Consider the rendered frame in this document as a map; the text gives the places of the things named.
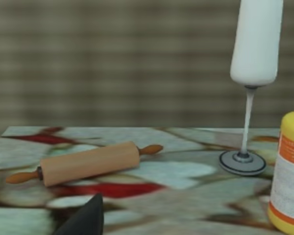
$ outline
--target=glue bottle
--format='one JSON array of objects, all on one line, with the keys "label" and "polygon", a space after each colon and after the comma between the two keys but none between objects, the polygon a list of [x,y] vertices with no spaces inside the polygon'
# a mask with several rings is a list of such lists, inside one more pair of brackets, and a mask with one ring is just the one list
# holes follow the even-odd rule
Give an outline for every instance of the glue bottle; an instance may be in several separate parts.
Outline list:
[{"label": "glue bottle", "polygon": [[294,112],[282,119],[268,216],[277,229],[294,235]]}]

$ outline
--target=bottle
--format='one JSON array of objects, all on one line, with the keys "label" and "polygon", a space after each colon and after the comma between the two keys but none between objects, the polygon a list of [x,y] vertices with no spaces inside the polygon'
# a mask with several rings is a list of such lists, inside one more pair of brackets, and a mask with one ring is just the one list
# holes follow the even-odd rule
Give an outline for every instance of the bottle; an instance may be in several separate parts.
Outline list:
[{"label": "bottle", "polygon": [[268,216],[277,229],[294,235],[294,112],[282,119]]},{"label": "bottle", "polygon": [[231,64],[233,81],[251,87],[275,81],[283,0],[241,0]]}]

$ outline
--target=floral tablecloth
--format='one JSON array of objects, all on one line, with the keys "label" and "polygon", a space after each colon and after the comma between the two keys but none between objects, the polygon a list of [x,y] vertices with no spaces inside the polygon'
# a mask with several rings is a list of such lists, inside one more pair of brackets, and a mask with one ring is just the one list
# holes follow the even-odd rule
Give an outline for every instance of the floral tablecloth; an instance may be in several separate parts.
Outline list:
[{"label": "floral tablecloth", "polygon": [[[9,127],[0,137],[0,235],[50,235],[96,192],[104,196],[107,235],[281,235],[266,216],[278,129],[251,129],[248,149],[266,172],[223,171],[220,153],[238,149],[242,129]],[[41,158],[134,141],[161,144],[138,169],[45,188],[7,185]]]}]

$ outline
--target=background wall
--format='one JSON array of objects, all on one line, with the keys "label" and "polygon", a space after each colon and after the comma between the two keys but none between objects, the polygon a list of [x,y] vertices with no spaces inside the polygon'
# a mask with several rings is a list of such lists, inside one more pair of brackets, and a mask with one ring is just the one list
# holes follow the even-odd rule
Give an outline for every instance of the background wall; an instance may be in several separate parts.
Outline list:
[{"label": "background wall", "polygon": [[[9,125],[242,127],[231,81],[239,0],[0,0],[0,133]],[[252,127],[294,110],[294,0],[277,81]]]}]

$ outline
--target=orange and white label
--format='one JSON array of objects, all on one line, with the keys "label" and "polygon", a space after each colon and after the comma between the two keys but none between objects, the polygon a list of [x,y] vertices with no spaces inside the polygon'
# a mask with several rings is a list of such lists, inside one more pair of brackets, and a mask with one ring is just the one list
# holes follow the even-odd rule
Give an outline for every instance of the orange and white label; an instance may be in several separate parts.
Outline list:
[{"label": "orange and white label", "polygon": [[269,207],[278,218],[294,225],[294,142],[281,134]]}]

